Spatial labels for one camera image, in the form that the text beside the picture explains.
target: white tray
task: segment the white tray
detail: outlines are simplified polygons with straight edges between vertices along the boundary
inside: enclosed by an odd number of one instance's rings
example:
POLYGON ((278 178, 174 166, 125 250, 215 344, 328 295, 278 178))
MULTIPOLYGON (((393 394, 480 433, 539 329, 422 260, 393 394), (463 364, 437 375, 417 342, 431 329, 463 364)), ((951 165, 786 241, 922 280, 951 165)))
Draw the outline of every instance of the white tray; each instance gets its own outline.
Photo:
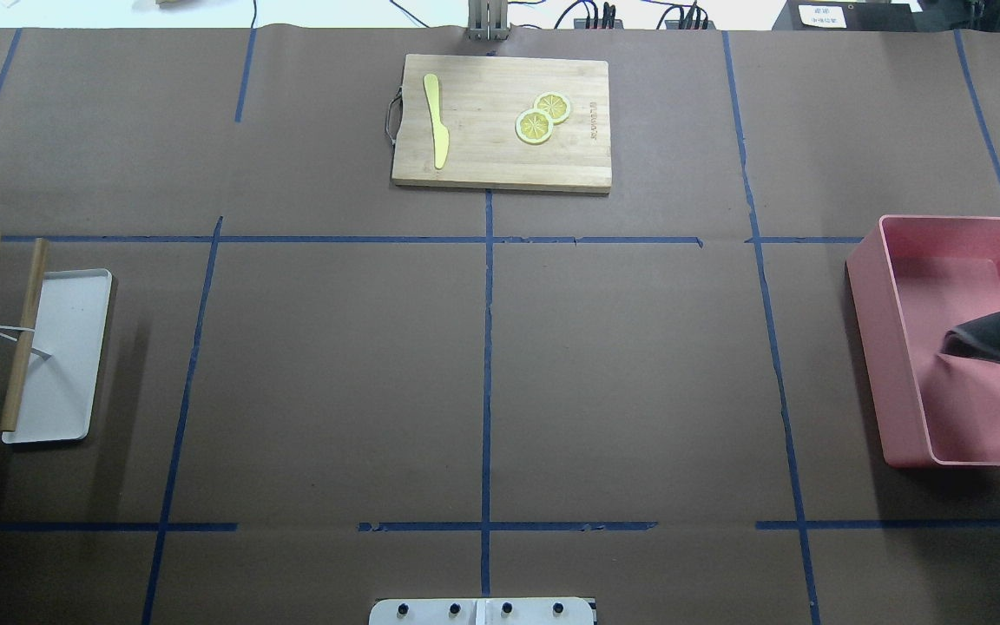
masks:
POLYGON ((114 277, 106 269, 48 272, 36 310, 21 411, 4 443, 79 440, 91 427, 99 358, 114 277))

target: white metal plate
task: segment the white metal plate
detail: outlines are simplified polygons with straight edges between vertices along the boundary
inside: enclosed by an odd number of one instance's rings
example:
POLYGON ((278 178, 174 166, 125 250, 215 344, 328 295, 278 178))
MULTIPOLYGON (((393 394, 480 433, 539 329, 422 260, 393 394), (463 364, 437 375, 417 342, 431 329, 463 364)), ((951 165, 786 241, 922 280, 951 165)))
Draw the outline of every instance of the white metal plate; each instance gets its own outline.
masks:
POLYGON ((15 431, 4 443, 79 440, 91 428, 102 338, 114 277, 107 269, 44 274, 15 431))
POLYGON ((444 598, 444 600, 383 600, 372 606, 369 625, 595 625, 596 610, 578 597, 444 598), (450 606, 460 610, 451 613, 450 606), (503 605, 511 612, 504 613, 503 605), (555 612, 555 604, 562 612, 555 612), (405 605, 406 614, 400 614, 405 605))

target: white floor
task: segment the white floor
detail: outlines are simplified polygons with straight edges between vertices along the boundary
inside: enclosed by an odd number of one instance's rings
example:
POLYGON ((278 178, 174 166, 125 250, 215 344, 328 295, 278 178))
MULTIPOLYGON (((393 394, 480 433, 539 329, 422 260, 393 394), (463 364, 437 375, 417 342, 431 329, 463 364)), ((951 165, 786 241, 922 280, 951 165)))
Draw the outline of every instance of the white floor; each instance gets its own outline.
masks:
MULTIPOLYGON (((398 0, 429 25, 467 23, 464 0, 398 0)), ((510 20, 551 28, 570 0, 515 5, 510 20)), ((616 17, 628 29, 652 29, 664 7, 644 0, 616 0, 616 17)), ((783 0, 702 0, 721 30, 770 30, 783 0)), ((414 28, 388 0, 259 0, 257 24, 314 28, 414 28)), ((584 16, 576 8, 569 16, 584 16)), ((0 28, 235 28, 247 27, 253 0, 0 0, 0 28)))

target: pink container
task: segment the pink container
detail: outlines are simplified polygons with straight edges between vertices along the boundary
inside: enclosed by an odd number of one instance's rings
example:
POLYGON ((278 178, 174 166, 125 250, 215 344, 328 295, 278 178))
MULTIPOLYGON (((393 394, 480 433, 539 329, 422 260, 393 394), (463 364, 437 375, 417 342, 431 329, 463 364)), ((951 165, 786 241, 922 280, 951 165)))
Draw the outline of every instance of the pink container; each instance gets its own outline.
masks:
POLYGON ((885 461, 1000 466, 1000 365, 940 353, 1000 310, 1000 218, 887 214, 846 264, 885 461))

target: gray tabletop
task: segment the gray tabletop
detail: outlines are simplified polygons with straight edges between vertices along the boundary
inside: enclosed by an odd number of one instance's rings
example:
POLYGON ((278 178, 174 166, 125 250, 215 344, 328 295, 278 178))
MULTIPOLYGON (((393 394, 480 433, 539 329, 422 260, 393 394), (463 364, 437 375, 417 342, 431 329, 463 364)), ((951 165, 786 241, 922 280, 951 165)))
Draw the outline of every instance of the gray tabletop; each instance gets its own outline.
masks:
POLYGON ((1000 470, 881 457, 881 214, 1000 216, 1000 36, 0 30, 0 323, 35 237, 118 280, 0 622, 1000 622, 1000 470), (607 60, 612 193, 394 187, 412 52, 607 60))

